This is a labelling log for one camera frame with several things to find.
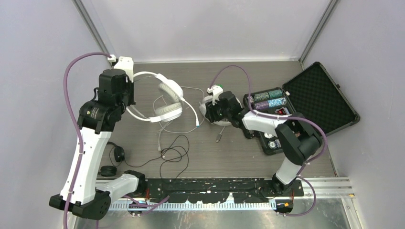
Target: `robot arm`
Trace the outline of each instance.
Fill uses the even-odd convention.
[[[249,109],[243,109],[233,93],[223,92],[219,86],[215,85],[207,92],[214,98],[212,102],[205,104],[205,118],[211,123],[227,118],[234,127],[242,129],[247,138],[252,138],[250,131],[270,133],[278,137],[286,158],[273,175],[272,186],[275,193],[285,192],[296,179],[305,161],[321,146],[320,135],[311,125],[302,121],[257,116]],[[300,113],[293,116],[304,117]]]
[[[146,189],[145,175],[131,170],[96,187],[101,157],[115,124],[121,120],[126,107],[135,104],[133,82],[126,74],[130,71],[126,68],[129,65],[130,62],[124,66],[118,64],[118,68],[103,71],[96,88],[98,99],[95,100],[95,95],[80,108],[77,123],[83,136],[84,151],[68,210],[82,218],[99,220],[107,213],[111,202],[131,192],[143,193]],[[67,181],[61,193],[51,197],[51,207],[64,209],[79,154],[77,144]]]

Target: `case lid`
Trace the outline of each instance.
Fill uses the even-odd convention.
[[[282,86],[297,112],[332,134],[360,117],[321,63],[315,62]]]

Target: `white headphones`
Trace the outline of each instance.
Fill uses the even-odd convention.
[[[196,126],[199,126],[198,122],[198,117],[197,113],[194,110],[194,108],[183,98],[183,90],[182,88],[173,80],[167,79],[164,75],[162,74],[156,74],[152,72],[139,72],[134,74],[134,78],[139,76],[139,75],[144,75],[144,74],[149,74],[152,75],[154,78],[162,81],[158,85],[158,90],[162,94],[164,100],[169,103],[168,105],[159,107],[155,110],[155,114],[157,115],[156,117],[149,117],[146,118],[143,114],[141,114],[135,107],[133,109],[143,116],[144,118],[136,116],[134,113],[132,113],[129,108],[127,107],[128,113],[130,113],[134,118],[141,120],[141,121],[148,121],[151,123],[155,122],[168,122],[171,121],[175,118],[178,118],[182,111],[182,105],[181,101],[185,102],[189,107],[191,107],[192,111],[195,114],[195,121],[196,121]]]

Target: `wood grain surface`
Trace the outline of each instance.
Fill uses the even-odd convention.
[[[252,79],[252,92],[281,86],[302,71],[299,62],[197,62],[197,63],[137,63],[135,72],[151,71],[161,73],[175,80],[180,86],[197,87],[206,91],[211,80],[223,67],[231,64],[243,66]],[[154,116],[152,103],[160,96],[156,79],[146,79],[135,83],[136,108],[145,116]],[[246,76],[235,67],[222,72],[215,83],[223,85],[224,90],[232,91],[239,100],[248,91]],[[193,89],[183,89],[184,98],[197,110],[200,122],[203,120],[198,110],[203,98],[202,92]],[[156,102],[156,107],[164,105],[162,100]],[[195,117],[192,110],[183,106],[182,115],[175,119],[166,129],[185,132],[195,127]],[[159,157],[157,150],[159,124],[142,122],[125,113],[122,120],[116,124],[111,141],[122,146],[126,153],[127,162],[140,166],[146,161]],[[271,177],[280,167],[284,154],[266,156],[258,139],[246,139],[240,129],[226,127],[221,141],[215,142],[221,126],[204,123],[187,135],[190,141],[189,166],[180,177]],[[161,147],[168,147],[178,134],[163,132]],[[184,138],[179,138],[177,145],[186,147]],[[101,165],[111,165],[108,153],[112,146],[107,146]],[[169,151],[166,158],[177,157],[174,151]],[[130,168],[122,163],[118,172],[132,169],[142,172],[149,178],[160,177],[159,167],[162,159],[151,161],[143,167]],[[176,177],[187,165],[184,157],[178,163],[165,163],[162,166],[162,176]],[[329,152],[311,163],[304,172],[306,177],[333,177],[334,172],[329,158]]]

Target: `metal frame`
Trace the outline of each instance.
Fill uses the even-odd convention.
[[[307,178],[307,180],[312,184],[315,189],[316,196],[318,199],[353,199],[355,195],[353,194],[352,185],[350,184],[349,178],[347,177],[319,177],[319,178]],[[96,186],[100,184],[104,184],[108,182],[107,179],[97,180]],[[302,188],[304,191],[304,196],[302,197],[295,197],[296,199],[312,199],[313,193],[309,185],[305,182],[302,182]],[[274,199],[285,199],[285,197],[276,197]],[[143,198],[136,199],[140,202],[144,201]],[[224,206],[219,204],[218,206],[204,206],[202,204],[171,204],[165,203],[160,208],[156,208],[155,210],[163,210],[163,211],[171,211],[171,210],[179,210],[180,206],[182,210],[212,210],[213,208],[217,209],[229,209],[231,210],[233,207],[239,208],[240,206],[237,204],[233,204],[234,198],[232,194],[227,199],[228,201],[223,203]],[[131,201],[127,201],[125,198],[121,198],[118,202],[115,202],[111,205],[112,208],[110,210],[124,210],[128,211],[128,204]],[[271,206],[268,203],[261,204],[246,204],[244,205],[244,210],[258,210],[258,209],[271,209]]]
[[[85,22],[86,26],[88,27],[90,33],[92,34],[93,38],[95,39],[97,45],[99,46],[100,50],[105,52],[105,53],[114,53],[114,48],[112,44],[109,42],[107,34],[103,30],[103,26],[101,22],[99,22],[97,19],[97,14],[96,11],[89,0],[84,0],[85,3],[83,3],[82,0],[72,0],[74,5],[77,8],[77,11],[80,13],[80,15],[83,18],[83,21]],[[315,28],[314,32],[312,33],[307,45],[305,46],[305,49],[303,53],[301,54],[301,57],[298,59],[298,61],[303,64],[305,61],[306,57],[308,56],[309,52],[311,51],[313,45],[315,44],[316,39],[318,38],[319,34],[321,33],[322,29],[324,28],[326,22],[328,21],[330,15],[333,12],[333,9],[335,8],[336,4],[339,2],[339,0],[330,0],[328,6],[326,7],[320,21],[318,22],[317,27]],[[290,58],[287,59],[290,61],[295,61],[295,58]],[[223,60],[214,60],[214,61],[201,61],[201,62],[222,62]],[[269,61],[269,60],[232,60],[233,62],[244,62],[244,61]],[[200,61],[173,61],[173,62],[200,62]]]
[[[110,53],[106,44],[104,43],[100,33],[97,30],[97,27],[93,23],[88,11],[86,10],[85,5],[83,4],[82,0],[72,0],[73,4],[76,6],[77,11],[82,16],[83,21],[85,22],[86,26],[88,27],[91,35],[93,36],[94,40],[97,43],[97,46],[100,48],[102,52]]]
[[[323,13],[322,17],[320,18],[320,21],[318,22],[317,27],[315,28],[314,32],[311,35],[311,38],[309,39],[307,45],[305,46],[304,52],[302,53],[299,59],[299,62],[301,64],[304,63],[305,59],[307,58],[309,52],[311,51],[312,47],[315,44],[316,39],[319,37],[320,32],[325,27],[326,22],[328,21],[330,15],[333,12],[333,9],[335,8],[338,2],[339,0],[330,0],[328,6],[326,7],[325,12]]]
[[[357,215],[356,210],[356,197],[353,194],[353,189],[350,184],[349,178],[347,177],[319,177],[319,178],[307,178],[307,180],[312,184],[315,189],[318,199],[341,199],[347,220],[352,229],[362,229],[361,221]],[[96,184],[103,184],[108,182],[109,179],[98,179]],[[302,187],[304,190],[303,197],[295,197],[296,199],[312,199],[313,194],[312,190],[308,184],[302,182]],[[284,197],[276,197],[275,199],[285,199]],[[136,199],[139,202],[144,201],[142,198]],[[222,204],[173,204],[173,203],[164,203],[161,206],[154,209],[155,211],[204,211],[204,210],[271,210],[272,205],[270,200],[269,203],[260,203],[260,204],[234,204],[232,195],[229,196],[228,200]],[[140,209],[129,208],[129,204],[132,201],[128,201],[125,198],[122,198],[113,204],[111,204],[110,211],[128,211],[135,210],[140,211]]]

